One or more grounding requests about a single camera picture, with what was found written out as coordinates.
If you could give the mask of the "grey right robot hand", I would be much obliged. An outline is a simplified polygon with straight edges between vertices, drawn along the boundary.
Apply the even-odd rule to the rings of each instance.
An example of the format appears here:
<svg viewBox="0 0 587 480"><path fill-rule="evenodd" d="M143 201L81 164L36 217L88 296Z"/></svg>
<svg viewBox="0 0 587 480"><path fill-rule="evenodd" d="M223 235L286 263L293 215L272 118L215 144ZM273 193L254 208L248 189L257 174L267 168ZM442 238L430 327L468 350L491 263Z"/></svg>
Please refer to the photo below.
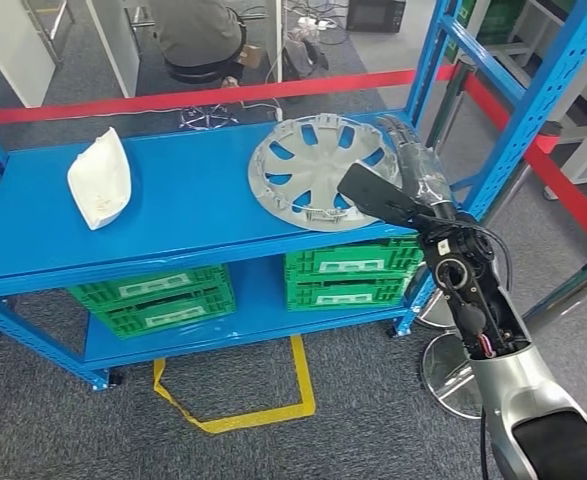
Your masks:
<svg viewBox="0 0 587 480"><path fill-rule="evenodd" d="M427 206L436 217L454 220L457 208L439 158L425 147L409 125L384 114L378 125L391 140L402 175L402 190L414 201Z"/></svg>

